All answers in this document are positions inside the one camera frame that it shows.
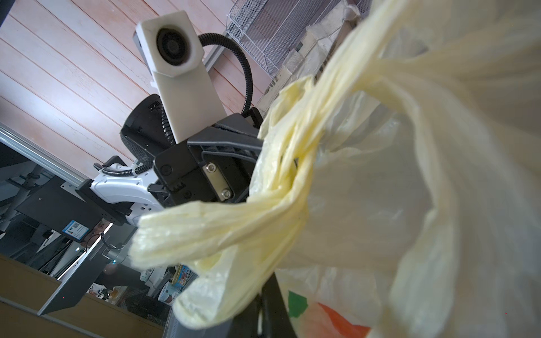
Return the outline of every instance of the camera lens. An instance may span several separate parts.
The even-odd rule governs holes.
[[[156,44],[160,55],[169,64],[178,66],[188,58],[188,42],[174,29],[160,29]]]

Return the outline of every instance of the label sticker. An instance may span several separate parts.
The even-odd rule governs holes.
[[[87,234],[88,230],[90,230],[90,229],[88,229],[84,225],[82,225],[82,224],[80,224],[78,222],[75,222],[75,221],[71,221],[71,222],[68,223],[68,225],[62,231],[65,232],[66,234],[80,240],[80,239],[83,238],[84,235]]]

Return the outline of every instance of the metal pole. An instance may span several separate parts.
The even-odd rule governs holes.
[[[2,123],[0,123],[0,142],[76,187],[87,179],[85,175],[79,173]]]
[[[40,165],[36,164],[32,172],[27,175],[27,179],[24,180],[23,186],[19,189],[17,195],[15,195],[15,198],[13,199],[13,202],[9,205],[9,208],[2,215],[3,221],[0,223],[1,231],[6,231],[15,215],[17,215],[17,210],[15,210],[15,208],[17,208],[19,204],[21,204],[28,197],[30,189],[39,179],[39,174],[42,170],[43,168]]]
[[[50,262],[52,262],[54,259],[56,259],[56,257],[58,257],[60,254],[64,254],[66,252],[66,250],[68,250],[70,244],[71,244],[72,241],[69,241],[65,247],[62,248],[62,250],[60,250],[59,252],[57,252],[51,259],[49,259],[47,261],[47,263],[45,263],[44,265],[42,265],[38,271],[41,272],[41,270],[43,270],[47,265],[49,265]]]

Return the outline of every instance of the camera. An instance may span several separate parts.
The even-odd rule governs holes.
[[[153,76],[177,143],[227,116],[185,11],[140,22],[134,41]]]

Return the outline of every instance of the white plastic bag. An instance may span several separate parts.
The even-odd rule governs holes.
[[[538,1],[374,4],[317,85],[274,102],[247,203],[147,216],[133,261],[201,276],[173,305],[192,328],[278,268],[369,337],[537,336],[540,19]]]

